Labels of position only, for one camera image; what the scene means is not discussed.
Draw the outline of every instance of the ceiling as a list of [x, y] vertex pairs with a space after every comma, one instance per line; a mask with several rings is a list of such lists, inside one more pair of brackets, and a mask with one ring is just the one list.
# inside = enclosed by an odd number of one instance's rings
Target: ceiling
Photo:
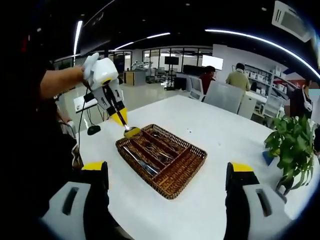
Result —
[[[320, 21], [316, 21], [316, 16], [311, 15], [314, 6], [307, 4], [307, 1], [304, 0], [302, 4], [301, 1], [294, 0], [290, 1], [290, 5], [296, 6], [301, 15], [307, 16], [319, 29]], [[246, 37], [205, 32], [205, 29], [221, 29], [261, 37], [293, 51], [313, 68], [318, 68], [310, 42], [303, 43], [271, 24], [274, 2], [92, 0], [90, 4], [83, 5], [76, 0], [52, 0], [47, 4], [44, 20], [41, 22], [44, 39], [42, 44], [46, 45], [51, 59], [72, 55], [76, 23], [82, 19], [84, 25], [78, 44], [81, 52], [92, 49], [112, 50], [135, 41], [138, 42], [124, 49], [222, 44], [257, 53], [289, 67], [305, 78], [314, 78], [314, 74], [295, 58], [273, 46]], [[171, 34], [145, 39], [165, 32]]]

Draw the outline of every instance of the green leaves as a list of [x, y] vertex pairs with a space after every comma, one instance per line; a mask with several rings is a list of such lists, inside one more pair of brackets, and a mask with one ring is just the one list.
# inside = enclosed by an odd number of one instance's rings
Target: green leaves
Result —
[[279, 156], [278, 168], [285, 179], [301, 173], [300, 181], [292, 189], [308, 185], [313, 176], [313, 131], [307, 118], [274, 118], [275, 131], [264, 141], [268, 156]]

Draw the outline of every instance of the monitor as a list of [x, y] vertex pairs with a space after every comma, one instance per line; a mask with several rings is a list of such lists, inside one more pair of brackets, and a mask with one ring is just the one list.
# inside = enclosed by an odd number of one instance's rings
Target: monitor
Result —
[[164, 57], [164, 64], [179, 65], [179, 58], [174, 56]]
[[215, 56], [207, 56], [207, 55], [202, 56], [203, 67], [212, 66], [212, 67], [215, 67], [215, 69], [217, 70], [222, 70], [223, 64], [224, 64], [224, 60], [222, 58], [215, 57]]

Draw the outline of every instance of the cutlery organizer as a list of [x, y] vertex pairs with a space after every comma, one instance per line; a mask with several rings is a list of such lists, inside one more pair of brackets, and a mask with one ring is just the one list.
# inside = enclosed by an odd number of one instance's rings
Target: cutlery organizer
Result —
[[[207, 157], [204, 150], [155, 124], [142, 128], [140, 137], [122, 138], [115, 145], [131, 168], [166, 199], [174, 199], [181, 193]], [[157, 168], [158, 173], [155, 176], [148, 173], [124, 147], [148, 165]]]

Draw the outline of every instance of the person in red shirt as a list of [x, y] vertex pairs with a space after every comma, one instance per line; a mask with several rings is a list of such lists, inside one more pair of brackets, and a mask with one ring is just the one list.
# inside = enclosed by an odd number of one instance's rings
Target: person in red shirt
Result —
[[204, 73], [200, 76], [201, 82], [202, 82], [202, 89], [203, 89], [203, 94], [207, 94], [209, 85], [211, 81], [215, 81], [214, 74], [216, 72], [216, 69], [213, 66], [206, 66], [204, 68]]

